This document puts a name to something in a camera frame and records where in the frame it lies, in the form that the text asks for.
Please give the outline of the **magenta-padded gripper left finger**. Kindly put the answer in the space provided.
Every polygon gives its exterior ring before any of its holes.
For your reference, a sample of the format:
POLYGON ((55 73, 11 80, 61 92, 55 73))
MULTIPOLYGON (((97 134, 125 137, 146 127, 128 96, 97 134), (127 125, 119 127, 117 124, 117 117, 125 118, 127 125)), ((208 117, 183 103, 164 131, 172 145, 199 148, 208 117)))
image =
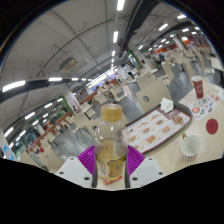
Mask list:
POLYGON ((97 186, 95 147, 90 146, 78 157, 70 156, 56 175, 84 188, 97 186))

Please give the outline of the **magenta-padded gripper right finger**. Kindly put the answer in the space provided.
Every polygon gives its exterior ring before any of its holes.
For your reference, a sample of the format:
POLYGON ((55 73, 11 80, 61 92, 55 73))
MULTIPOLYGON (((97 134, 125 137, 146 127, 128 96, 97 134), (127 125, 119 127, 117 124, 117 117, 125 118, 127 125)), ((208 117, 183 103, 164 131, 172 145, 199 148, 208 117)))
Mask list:
POLYGON ((153 157, 145 157, 134 147, 128 147, 125 168, 125 187, 140 188, 166 174, 153 157))

